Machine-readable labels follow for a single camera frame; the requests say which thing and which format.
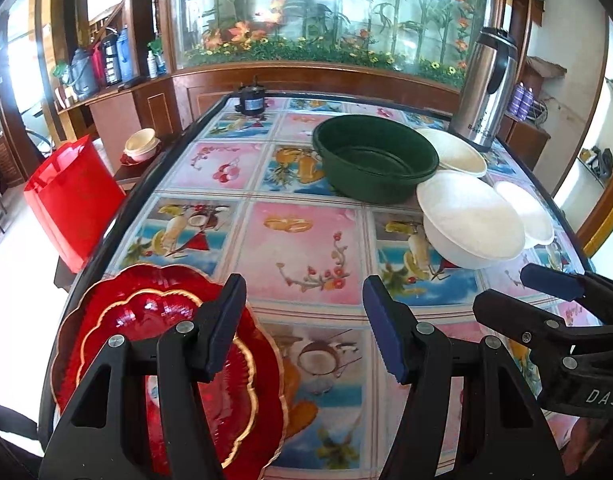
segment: white paper bowl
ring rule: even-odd
[[[444,170],[461,171],[473,176],[485,176],[487,174],[487,162],[480,153],[467,142],[432,128],[414,128],[416,132],[432,143],[438,152],[440,168]]]
[[[140,153],[139,155],[129,155],[129,157],[131,157],[136,162],[144,162],[145,160],[149,160],[150,158],[155,156],[155,153],[157,153],[157,147],[159,144],[160,144],[160,140],[155,139],[155,142],[153,143],[153,147],[149,149],[147,152]]]
[[[480,179],[439,171],[418,184],[430,244],[456,266],[484,269],[524,250],[524,224],[516,210]]]
[[[536,245],[549,245],[555,236],[549,213],[525,189],[510,182],[497,182],[493,189],[511,204],[524,224],[525,244],[528,249]]]
[[[155,130],[153,128],[146,128],[139,130],[139,132],[131,135],[124,144],[124,153],[126,153],[133,160],[136,160],[136,155],[142,155],[149,152],[157,146],[157,138],[155,137]]]

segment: stainless steel thermos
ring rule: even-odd
[[[501,28],[483,28],[469,60],[450,133],[487,152],[500,128],[517,67],[518,49],[509,33]]]

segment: tiled floor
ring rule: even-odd
[[[0,238],[0,404],[37,420],[66,293],[53,285],[58,253],[24,201],[22,189],[4,195],[9,213],[6,234]],[[7,438],[40,452],[37,443]]]

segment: red paper bag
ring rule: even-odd
[[[88,136],[38,168],[24,197],[60,257],[79,272],[125,198]]]

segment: red scalloped plate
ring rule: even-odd
[[[58,333],[51,386],[64,409],[79,379],[106,340],[157,336],[190,319],[220,285],[186,266],[138,264],[93,285]],[[214,381],[200,386],[206,417],[228,480],[256,480],[280,452],[286,427],[278,350],[245,309],[226,359]],[[146,379],[149,441],[154,470],[168,474],[156,378]]]

